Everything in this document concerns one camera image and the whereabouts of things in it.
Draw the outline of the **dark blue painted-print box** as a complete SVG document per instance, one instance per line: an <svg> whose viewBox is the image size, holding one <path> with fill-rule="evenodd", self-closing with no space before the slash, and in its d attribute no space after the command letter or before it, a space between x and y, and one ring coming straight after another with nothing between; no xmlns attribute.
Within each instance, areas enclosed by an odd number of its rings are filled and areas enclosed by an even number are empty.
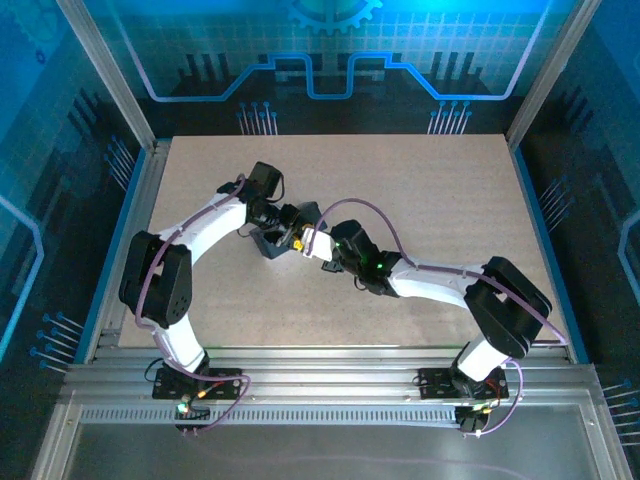
<svg viewBox="0 0 640 480"><path fill-rule="evenodd" d="M305 226L315 226L321 217L320 208L317 202L309 201L295 205L304 211L304 219L299 223L290 223L294 228L294 233L287 246L276 246L275 242L282 231L265 231L256 226L249 232L250 237L256 243L260 253L267 259L273 260L288 251L294 250L292 247L296 239L302 241L301 235Z"/></svg>

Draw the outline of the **grey metal floor panel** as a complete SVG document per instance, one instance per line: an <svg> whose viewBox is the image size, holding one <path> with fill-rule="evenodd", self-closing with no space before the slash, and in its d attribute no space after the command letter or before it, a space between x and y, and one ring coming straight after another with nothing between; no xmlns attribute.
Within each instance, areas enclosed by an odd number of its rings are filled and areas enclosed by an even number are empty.
<svg viewBox="0 0 640 480"><path fill-rule="evenodd" d="M640 480L602 411L523 404L497 431L397 425L218 426L54 416L27 480Z"/></svg>

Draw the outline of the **aluminium side frame rail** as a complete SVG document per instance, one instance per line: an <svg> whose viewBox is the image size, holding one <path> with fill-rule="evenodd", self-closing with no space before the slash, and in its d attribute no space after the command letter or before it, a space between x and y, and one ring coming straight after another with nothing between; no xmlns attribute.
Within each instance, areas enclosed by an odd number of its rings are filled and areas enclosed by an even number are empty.
<svg viewBox="0 0 640 480"><path fill-rule="evenodd" d="M136 162L76 350L76 364L93 361L102 336L121 332L128 308L118 291L130 240L149 226L170 145L169 139L161 139L153 152L141 152Z"/></svg>

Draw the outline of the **aluminium front frame rail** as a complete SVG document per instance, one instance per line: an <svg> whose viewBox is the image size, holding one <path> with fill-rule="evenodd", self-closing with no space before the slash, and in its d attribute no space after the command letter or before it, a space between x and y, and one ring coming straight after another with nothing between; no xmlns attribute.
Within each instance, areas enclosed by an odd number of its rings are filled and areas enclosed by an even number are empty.
<svg viewBox="0 0 640 480"><path fill-rule="evenodd" d="M252 384L248 404L401 405L417 403L412 379L418 369L447 367L457 352L419 347L213 348L216 368L240 368ZM81 404L148 403L145 368L157 358L150 348L102 347L92 362L69 368L60 394ZM532 349L506 371L509 388L522 384L523 404L576 403L599 397L591 365L575 364L566 349Z"/></svg>

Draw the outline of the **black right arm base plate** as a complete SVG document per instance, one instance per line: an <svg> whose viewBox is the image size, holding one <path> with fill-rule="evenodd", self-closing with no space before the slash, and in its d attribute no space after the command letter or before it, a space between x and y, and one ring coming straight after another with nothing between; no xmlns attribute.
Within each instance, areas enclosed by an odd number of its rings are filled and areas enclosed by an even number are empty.
<svg viewBox="0 0 640 480"><path fill-rule="evenodd" d="M421 368L412 383L422 400L503 400L509 398L505 372L494 368L486 379L476 381L452 368Z"/></svg>

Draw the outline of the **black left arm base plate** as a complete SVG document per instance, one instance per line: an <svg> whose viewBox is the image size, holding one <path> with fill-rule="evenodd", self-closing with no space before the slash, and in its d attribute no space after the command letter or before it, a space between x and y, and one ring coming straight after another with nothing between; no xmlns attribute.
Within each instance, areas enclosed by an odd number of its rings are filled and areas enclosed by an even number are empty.
<svg viewBox="0 0 640 480"><path fill-rule="evenodd" d="M241 381L202 381L162 366L156 371L151 396L155 400L181 400L183 398L208 400L235 400L239 397Z"/></svg>

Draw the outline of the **aluminium frame post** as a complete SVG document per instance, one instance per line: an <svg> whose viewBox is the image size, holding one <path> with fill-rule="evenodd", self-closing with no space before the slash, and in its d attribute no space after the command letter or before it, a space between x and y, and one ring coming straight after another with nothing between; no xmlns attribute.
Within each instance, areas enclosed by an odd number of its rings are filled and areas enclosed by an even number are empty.
<svg viewBox="0 0 640 480"><path fill-rule="evenodd" d="M551 89L580 42L602 0L576 0L576 4L511 123L505 139L511 152L520 145Z"/></svg>
<svg viewBox="0 0 640 480"><path fill-rule="evenodd" d="M153 153L156 137L84 1L56 3L141 148Z"/></svg>

